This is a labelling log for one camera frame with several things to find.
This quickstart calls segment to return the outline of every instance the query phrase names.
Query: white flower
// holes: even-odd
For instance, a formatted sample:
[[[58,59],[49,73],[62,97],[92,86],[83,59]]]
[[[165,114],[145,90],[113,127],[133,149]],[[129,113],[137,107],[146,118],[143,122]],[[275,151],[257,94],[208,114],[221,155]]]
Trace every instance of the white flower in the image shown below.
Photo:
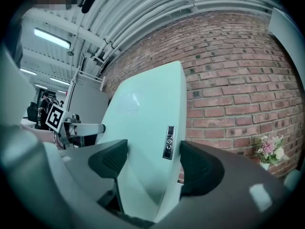
[[[275,150],[274,153],[277,159],[281,159],[284,156],[284,150],[281,147]]]
[[[262,140],[262,141],[267,140],[267,139],[268,139],[268,136],[267,136],[267,135],[264,135],[264,136],[261,137],[261,140]]]

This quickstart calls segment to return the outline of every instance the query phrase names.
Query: red brick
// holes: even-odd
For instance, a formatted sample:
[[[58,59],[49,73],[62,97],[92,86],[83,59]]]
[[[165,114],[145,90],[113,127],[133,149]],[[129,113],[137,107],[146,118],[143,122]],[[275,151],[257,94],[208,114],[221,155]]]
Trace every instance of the red brick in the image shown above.
[[[237,68],[239,67],[237,61],[223,62],[224,68]]]
[[[194,119],[194,127],[230,127],[234,126],[233,118]]]
[[[254,86],[251,85],[240,85],[240,86],[225,86],[223,87],[224,95],[228,94],[247,94],[254,93],[256,91]]]
[[[242,59],[254,59],[252,54],[243,54]]]
[[[197,117],[203,117],[203,110],[195,109],[195,110],[187,111],[187,118],[197,118]]]
[[[203,130],[199,129],[186,129],[187,137],[203,138]]]
[[[256,91],[257,92],[268,92],[268,85],[267,84],[261,84],[261,85],[256,85]]]
[[[287,116],[297,114],[298,112],[299,112],[298,107],[291,107],[291,108],[287,109]]]
[[[282,118],[286,118],[287,117],[287,110],[282,110],[278,112],[278,118],[282,119]]]
[[[193,93],[192,92],[186,92],[186,99],[193,99]]]
[[[224,115],[224,108],[209,108],[204,110],[205,117],[220,117]]]
[[[272,131],[272,123],[266,123],[261,125],[261,134]]]
[[[216,78],[217,76],[217,72],[215,71],[211,71],[211,72],[204,72],[200,74],[200,79],[201,80],[205,80],[205,79],[211,79],[211,78]]]
[[[278,82],[278,81],[279,81],[277,75],[270,75],[269,78],[270,78],[270,80],[271,80],[272,82]]]
[[[198,75],[190,74],[186,76],[186,82],[194,82],[194,81],[198,81]]]
[[[247,40],[246,39],[227,39],[224,40],[224,43],[246,43]]]
[[[283,98],[285,98],[285,97],[284,97],[284,93],[281,93],[281,92],[275,93],[275,98],[276,98],[276,99],[283,99]]]
[[[281,58],[278,56],[271,56],[274,61],[281,61]]]
[[[263,103],[263,104],[259,104],[259,107],[261,109],[261,111],[270,111],[272,110],[272,105],[271,103]]]
[[[252,125],[252,116],[235,118],[236,125]]]
[[[226,129],[226,137],[255,135],[260,133],[259,126]]]
[[[262,74],[261,68],[249,68],[250,74]]]
[[[301,98],[294,98],[294,99],[290,99],[288,102],[290,103],[290,106],[296,106],[297,104],[302,103],[302,99]]]
[[[216,148],[233,147],[233,140],[195,140],[195,142]]]
[[[248,147],[251,145],[251,139],[246,138],[237,138],[234,142],[234,147]]]
[[[231,105],[233,104],[232,97],[222,97],[222,98],[210,98],[210,99],[198,99],[193,101],[194,107],[210,107],[218,105]]]
[[[187,101],[187,109],[191,109],[193,107],[192,101]]]
[[[234,96],[235,104],[249,104],[251,102],[249,95]]]
[[[282,83],[270,83],[268,84],[269,91],[284,90],[285,86]]]
[[[215,96],[221,96],[221,95],[223,95],[223,92],[220,87],[203,90],[204,97],[215,97]]]
[[[287,134],[290,134],[298,129],[298,124],[292,125],[287,128]]]
[[[265,54],[254,54],[254,59],[261,59],[261,60],[272,60],[272,57],[270,55]]]
[[[238,84],[245,84],[244,77],[238,76],[238,77],[231,77],[229,78],[230,85],[238,85]]]
[[[229,55],[213,57],[212,61],[213,62],[222,62],[222,61],[231,61],[231,60],[239,60],[239,59],[242,59],[240,55],[229,54]]]
[[[181,65],[182,65],[182,68],[184,68],[184,69],[196,66],[195,61],[182,63]]]
[[[277,101],[272,103],[272,109],[282,109],[282,108],[287,108],[289,107],[289,101],[284,100],[284,101]]]
[[[269,82],[270,79],[268,75],[251,75],[246,76],[247,83],[259,83],[259,82]]]
[[[282,94],[284,95],[284,98],[291,98],[291,97],[295,97],[296,96],[294,91],[282,92]]]
[[[272,74],[272,73],[274,73],[274,71],[272,71],[272,73],[271,73],[271,70],[270,69],[267,69],[267,68],[264,68],[264,69],[262,69],[262,73],[264,73],[264,74]]]
[[[192,126],[193,126],[192,121],[191,120],[186,120],[186,128],[190,128]]]
[[[224,138],[224,129],[205,130],[204,137],[205,138]]]
[[[229,49],[223,49],[223,50],[217,50],[215,53],[216,53],[218,56],[220,56],[220,55],[229,54],[229,53],[231,53],[231,52],[230,52]]]
[[[196,63],[197,66],[207,64],[207,63],[211,63],[211,62],[212,62],[212,60],[210,58],[195,60],[195,63]]]
[[[260,54],[265,53],[265,51],[264,51],[263,49],[254,49],[254,51],[255,51],[256,53],[260,53]]]
[[[256,60],[243,60],[238,61],[239,66],[241,67],[255,67],[255,66],[263,66],[262,61],[256,61]]]
[[[253,122],[261,123],[266,121],[272,121],[277,119],[277,112],[267,113],[267,114],[256,114],[253,115]]]
[[[218,75],[219,77],[226,77],[226,76],[235,76],[235,75],[243,75],[249,74],[247,68],[242,69],[226,69],[226,70],[219,70]]]
[[[261,94],[251,95],[252,103],[271,101],[271,100],[275,100],[274,93],[261,93]]]
[[[248,105],[248,106],[234,106],[225,108],[225,113],[227,115],[243,115],[249,113],[259,112],[258,104]]]
[[[216,79],[216,85],[217,86],[225,86],[229,84],[229,80],[227,78],[219,78]]]
[[[274,129],[281,129],[285,126],[290,125],[290,119],[285,119],[285,120],[280,120],[280,121],[275,121],[273,123]]]
[[[234,44],[235,48],[245,48],[246,46],[243,43],[236,43]]]

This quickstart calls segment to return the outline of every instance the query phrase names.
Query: ceiling light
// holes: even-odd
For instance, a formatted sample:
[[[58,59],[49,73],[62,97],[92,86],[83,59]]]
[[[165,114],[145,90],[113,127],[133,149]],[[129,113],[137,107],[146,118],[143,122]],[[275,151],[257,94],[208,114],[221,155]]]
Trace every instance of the ceiling light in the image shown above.
[[[48,88],[45,87],[45,86],[40,86],[40,85],[37,85],[37,84],[35,84],[35,86],[40,87],[40,88],[43,88],[43,89],[48,89]]]
[[[33,75],[37,75],[36,73],[32,72],[32,71],[27,71],[25,69],[20,69],[21,71],[25,72],[25,73],[29,73],[29,74],[33,74]]]
[[[63,38],[60,38],[58,36],[55,36],[51,33],[48,33],[46,31],[43,31],[41,29],[35,28],[34,29],[34,34],[36,36],[39,36],[39,37],[41,37],[43,39],[46,39],[50,42],[53,42],[57,45],[60,45],[61,47],[64,47],[66,49],[70,49],[70,47],[71,47],[71,42],[69,42],[67,40],[64,40]]]
[[[61,80],[57,80],[57,79],[54,79],[54,78],[52,78],[52,77],[50,77],[50,79],[51,79],[52,81],[59,82],[59,83],[62,83],[62,84],[65,84],[65,85],[70,86],[70,83],[63,82],[63,81],[61,81]]]

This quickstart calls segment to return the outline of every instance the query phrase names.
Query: black chair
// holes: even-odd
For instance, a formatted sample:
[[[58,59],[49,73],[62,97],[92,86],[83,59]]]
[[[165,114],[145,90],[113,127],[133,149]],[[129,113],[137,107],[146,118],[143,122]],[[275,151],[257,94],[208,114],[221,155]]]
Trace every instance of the black chair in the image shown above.
[[[32,122],[35,122],[35,129],[38,129],[38,111],[35,110],[35,108],[31,108],[31,106],[28,107],[27,109],[27,112],[28,112],[28,120],[29,121],[32,121]]]

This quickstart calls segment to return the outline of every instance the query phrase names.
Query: flower bouquet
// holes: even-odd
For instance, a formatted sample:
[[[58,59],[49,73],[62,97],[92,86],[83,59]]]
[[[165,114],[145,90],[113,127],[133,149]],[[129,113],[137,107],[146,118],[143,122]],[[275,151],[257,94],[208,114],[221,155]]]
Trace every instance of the flower bouquet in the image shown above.
[[[270,139],[264,135],[260,138],[256,154],[260,157],[261,166],[268,169],[270,164],[277,165],[282,160],[288,160],[289,157],[284,154],[283,136]]]

